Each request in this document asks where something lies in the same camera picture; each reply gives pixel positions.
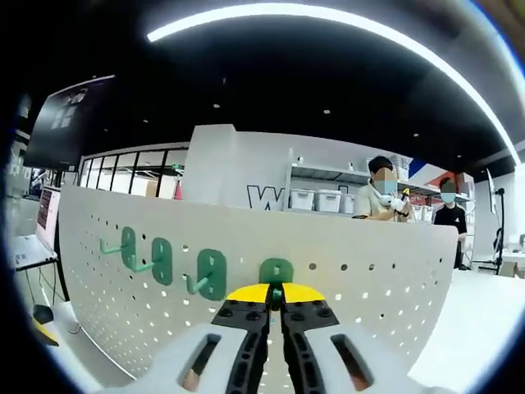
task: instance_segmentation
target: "white storage bin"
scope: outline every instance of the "white storage bin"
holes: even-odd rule
[[[434,207],[425,207],[423,210],[423,221],[427,223],[432,223],[432,215],[434,214]]]
[[[342,213],[354,213],[354,201],[355,201],[355,195],[342,195],[341,196],[341,212]]]
[[[291,208],[312,210],[314,190],[292,189],[290,190]]]
[[[316,210],[320,212],[339,212],[342,194],[339,190],[318,190],[316,193]]]
[[[421,222],[423,207],[421,205],[413,205],[412,208],[413,208],[413,215],[414,215],[414,218],[416,219],[416,222]]]

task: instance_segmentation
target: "yellow object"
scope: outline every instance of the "yellow object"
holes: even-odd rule
[[[241,287],[240,289],[237,289],[233,293],[229,294],[226,299],[245,302],[260,302],[264,304],[266,303],[268,287],[270,287],[270,285],[267,283],[259,283],[258,285]]]
[[[282,288],[285,292],[286,303],[309,302],[325,299],[325,297],[319,291],[305,285],[283,283]]]
[[[33,320],[33,325],[36,328],[37,331],[37,338],[44,343],[44,345],[50,345],[50,346],[58,346],[58,342],[55,339],[55,337],[47,330],[46,327],[44,327],[42,324],[40,324],[35,318],[31,318]]]

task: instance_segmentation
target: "ceiling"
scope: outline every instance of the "ceiling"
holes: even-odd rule
[[[84,154],[188,141],[194,126],[217,123],[365,144],[474,175],[481,171],[477,163],[504,150],[486,115],[448,76],[398,44],[354,27],[258,16],[201,25],[153,44],[145,39],[169,21],[236,3],[98,0],[64,3],[61,14],[46,4],[38,11],[49,18],[32,21],[43,27],[31,42],[38,65],[27,75],[34,108],[56,90],[115,74]],[[367,12],[408,35],[417,31],[411,36],[450,64],[458,59],[458,71],[477,89],[480,81],[478,91],[512,141],[525,140],[514,87],[453,2],[347,3],[323,5]],[[525,55],[517,48],[518,56]],[[512,171],[509,163],[503,157],[489,168],[499,175]]]

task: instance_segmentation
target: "face mask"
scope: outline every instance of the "face mask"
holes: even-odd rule
[[[441,199],[445,203],[451,203],[455,200],[456,194],[455,193],[441,193]]]
[[[374,186],[382,195],[389,195],[397,191],[397,181],[374,181]]]

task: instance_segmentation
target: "green plastic hook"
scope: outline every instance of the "green plastic hook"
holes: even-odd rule
[[[100,253],[102,254],[111,254],[111,253],[120,252],[122,248],[124,247],[124,245],[121,245],[116,248],[108,248],[106,247],[105,242],[102,238],[100,238],[99,244],[100,244]]]
[[[195,280],[190,275],[186,275],[186,289],[193,296],[206,286],[208,278],[209,276],[203,277],[200,281],[195,283]]]

